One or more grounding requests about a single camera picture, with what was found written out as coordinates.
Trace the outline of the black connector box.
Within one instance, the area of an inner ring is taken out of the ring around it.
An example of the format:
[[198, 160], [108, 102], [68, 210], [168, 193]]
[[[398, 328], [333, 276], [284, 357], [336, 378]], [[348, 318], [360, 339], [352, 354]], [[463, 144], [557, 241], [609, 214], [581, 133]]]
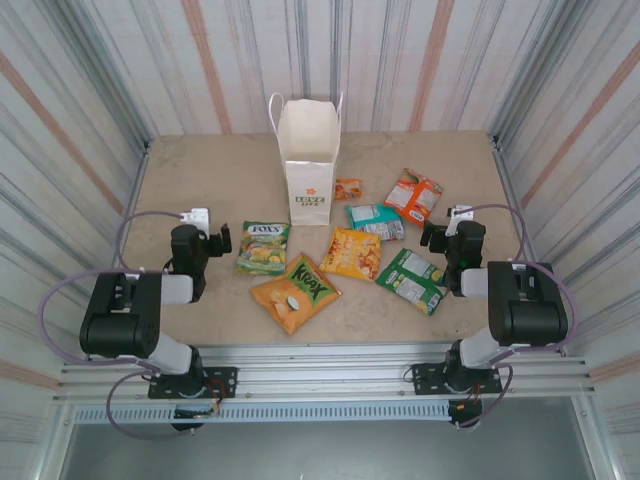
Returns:
[[194, 432], [205, 424], [205, 420], [218, 416], [218, 408], [200, 410], [195, 407], [177, 406], [174, 410], [174, 422], [171, 426], [178, 432]]
[[450, 400], [448, 405], [449, 422], [460, 429], [473, 427], [483, 412], [480, 400]]

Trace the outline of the teal snack packet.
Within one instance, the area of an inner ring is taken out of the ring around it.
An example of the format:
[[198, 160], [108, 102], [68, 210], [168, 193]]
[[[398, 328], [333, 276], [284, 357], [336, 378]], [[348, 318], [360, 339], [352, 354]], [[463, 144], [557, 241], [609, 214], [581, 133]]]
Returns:
[[383, 204], [364, 204], [345, 207], [353, 230], [379, 235], [382, 241], [405, 239], [401, 216]]

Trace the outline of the green snack packet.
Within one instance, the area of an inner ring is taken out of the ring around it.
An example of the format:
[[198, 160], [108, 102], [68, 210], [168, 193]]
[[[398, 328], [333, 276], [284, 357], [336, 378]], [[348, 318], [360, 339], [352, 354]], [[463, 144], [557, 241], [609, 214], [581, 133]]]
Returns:
[[447, 295], [444, 272], [403, 248], [378, 275], [375, 283], [408, 301], [424, 314], [432, 315]]

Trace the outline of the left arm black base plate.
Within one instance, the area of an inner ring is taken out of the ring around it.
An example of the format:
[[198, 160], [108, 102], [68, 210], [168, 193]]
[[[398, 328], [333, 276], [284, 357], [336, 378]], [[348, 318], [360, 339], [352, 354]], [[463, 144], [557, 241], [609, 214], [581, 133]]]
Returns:
[[201, 371], [155, 378], [149, 384], [147, 396], [153, 400], [234, 398], [237, 383], [236, 367], [204, 367]]

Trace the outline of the small orange snack packet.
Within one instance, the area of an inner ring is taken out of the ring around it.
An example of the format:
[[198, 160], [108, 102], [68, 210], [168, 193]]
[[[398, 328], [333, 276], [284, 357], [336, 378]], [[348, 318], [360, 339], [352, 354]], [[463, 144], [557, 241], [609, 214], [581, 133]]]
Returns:
[[359, 199], [363, 181], [359, 178], [337, 178], [334, 188], [335, 200]]

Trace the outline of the white paper bag with handles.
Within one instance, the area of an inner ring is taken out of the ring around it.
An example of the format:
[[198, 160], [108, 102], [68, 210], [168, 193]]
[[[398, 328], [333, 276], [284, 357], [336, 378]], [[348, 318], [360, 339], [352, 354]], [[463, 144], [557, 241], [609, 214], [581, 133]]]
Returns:
[[277, 139], [294, 226], [330, 223], [342, 133], [342, 100], [286, 101], [269, 98], [268, 113]]

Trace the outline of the orange and white snack packet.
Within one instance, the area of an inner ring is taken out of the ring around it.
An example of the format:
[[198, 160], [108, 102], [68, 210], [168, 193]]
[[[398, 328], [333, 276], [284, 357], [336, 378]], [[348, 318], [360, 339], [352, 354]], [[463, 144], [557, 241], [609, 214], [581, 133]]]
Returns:
[[437, 182], [404, 168], [383, 204], [408, 222], [423, 227], [443, 192]]

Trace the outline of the yellow snack bag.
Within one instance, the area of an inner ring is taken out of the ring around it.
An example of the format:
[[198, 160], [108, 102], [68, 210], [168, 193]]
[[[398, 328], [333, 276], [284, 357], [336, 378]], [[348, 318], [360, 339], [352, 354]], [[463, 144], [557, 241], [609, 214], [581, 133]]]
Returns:
[[320, 269], [373, 282], [380, 268], [381, 243], [378, 234], [336, 227]]

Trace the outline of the orange Krax chips bag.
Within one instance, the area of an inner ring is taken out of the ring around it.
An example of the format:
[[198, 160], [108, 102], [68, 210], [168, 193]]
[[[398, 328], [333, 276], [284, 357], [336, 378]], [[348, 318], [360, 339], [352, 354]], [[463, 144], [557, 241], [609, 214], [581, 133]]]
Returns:
[[251, 289], [253, 299], [293, 335], [342, 295], [306, 254], [300, 253], [282, 275]]

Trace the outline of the grey metal panel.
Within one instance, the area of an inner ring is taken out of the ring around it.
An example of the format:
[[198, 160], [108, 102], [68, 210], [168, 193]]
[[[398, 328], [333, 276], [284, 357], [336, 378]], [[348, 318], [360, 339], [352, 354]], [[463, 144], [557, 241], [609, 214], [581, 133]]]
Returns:
[[438, 421], [207, 425], [159, 442], [74, 429], [62, 480], [594, 480], [567, 399], [503, 400], [475, 429]]

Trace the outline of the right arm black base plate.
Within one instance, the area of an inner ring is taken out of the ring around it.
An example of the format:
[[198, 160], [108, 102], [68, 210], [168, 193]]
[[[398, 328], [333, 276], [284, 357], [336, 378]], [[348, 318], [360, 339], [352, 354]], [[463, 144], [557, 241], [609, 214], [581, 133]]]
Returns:
[[494, 394], [502, 391], [501, 377], [492, 369], [454, 368], [442, 362], [414, 364], [411, 373], [416, 395]]

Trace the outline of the green Fox's candy bag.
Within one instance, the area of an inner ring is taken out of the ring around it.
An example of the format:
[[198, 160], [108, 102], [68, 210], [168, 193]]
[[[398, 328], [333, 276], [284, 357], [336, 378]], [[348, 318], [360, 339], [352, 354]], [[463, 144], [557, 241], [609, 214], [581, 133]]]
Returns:
[[251, 275], [280, 275], [286, 267], [286, 248], [291, 225], [245, 221], [236, 260], [236, 272]]

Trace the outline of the aluminium mounting rail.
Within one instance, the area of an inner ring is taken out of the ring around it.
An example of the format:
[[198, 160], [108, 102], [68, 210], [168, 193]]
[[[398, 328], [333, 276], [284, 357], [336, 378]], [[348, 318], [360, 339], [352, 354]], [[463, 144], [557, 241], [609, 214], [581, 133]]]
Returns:
[[[221, 345], [202, 347], [207, 366], [239, 371], [238, 402], [387, 400], [413, 396], [408, 368], [440, 362], [447, 342]], [[511, 398], [590, 396], [581, 357], [523, 353], [508, 358]]]

